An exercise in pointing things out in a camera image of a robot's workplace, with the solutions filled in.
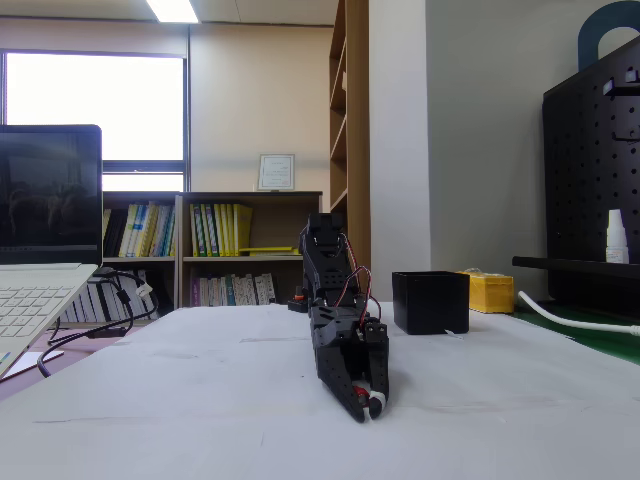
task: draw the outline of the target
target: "white laptop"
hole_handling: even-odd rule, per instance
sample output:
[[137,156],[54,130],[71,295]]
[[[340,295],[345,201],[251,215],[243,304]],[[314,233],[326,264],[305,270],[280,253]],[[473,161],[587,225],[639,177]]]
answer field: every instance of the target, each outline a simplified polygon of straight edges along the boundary
[[0,378],[102,264],[96,126],[0,126]]

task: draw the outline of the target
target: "bookshelf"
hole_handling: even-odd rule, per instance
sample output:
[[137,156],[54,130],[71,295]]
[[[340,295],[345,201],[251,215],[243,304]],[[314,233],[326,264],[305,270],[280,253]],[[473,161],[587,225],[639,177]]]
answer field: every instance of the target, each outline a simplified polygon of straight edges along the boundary
[[207,275],[271,273],[280,303],[286,303],[302,282],[302,256],[194,257],[191,244],[190,204],[242,204],[253,208],[250,247],[297,247],[309,214],[322,212],[322,192],[164,193],[105,192],[104,208],[127,209],[130,204],[156,202],[176,207],[176,255],[174,257],[104,258],[105,266],[121,270],[154,270],[162,273],[173,309],[191,306],[193,278]]
[[309,214],[322,211],[321,192],[265,193],[184,193],[176,197],[180,211],[178,248],[178,307],[191,306],[194,278],[235,274],[238,276],[271,273],[277,300],[286,303],[302,283],[302,257],[276,255],[265,257],[194,257],[191,242],[190,204],[234,204],[253,208],[249,246],[297,247]]
[[329,204],[343,214],[358,261],[371,265],[368,0],[339,1],[329,75]]

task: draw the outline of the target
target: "yellow box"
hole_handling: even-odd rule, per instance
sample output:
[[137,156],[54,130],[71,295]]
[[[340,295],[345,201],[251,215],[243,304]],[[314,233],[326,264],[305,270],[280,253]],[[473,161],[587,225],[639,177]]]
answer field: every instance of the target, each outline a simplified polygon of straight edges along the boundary
[[513,313],[513,277],[476,272],[469,275],[469,308],[483,313]]

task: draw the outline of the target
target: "black square container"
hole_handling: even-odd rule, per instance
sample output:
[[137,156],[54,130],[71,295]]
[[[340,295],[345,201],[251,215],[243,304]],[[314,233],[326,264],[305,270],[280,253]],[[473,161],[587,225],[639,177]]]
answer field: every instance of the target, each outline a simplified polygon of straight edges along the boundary
[[393,316],[409,335],[469,331],[469,275],[393,272]]

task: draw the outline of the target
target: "white bottle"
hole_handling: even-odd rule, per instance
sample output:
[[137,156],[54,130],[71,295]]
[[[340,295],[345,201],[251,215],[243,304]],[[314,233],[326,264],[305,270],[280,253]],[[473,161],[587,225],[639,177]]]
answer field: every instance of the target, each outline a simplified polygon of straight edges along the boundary
[[607,228],[607,263],[629,263],[627,235],[622,225],[620,210],[609,210]]

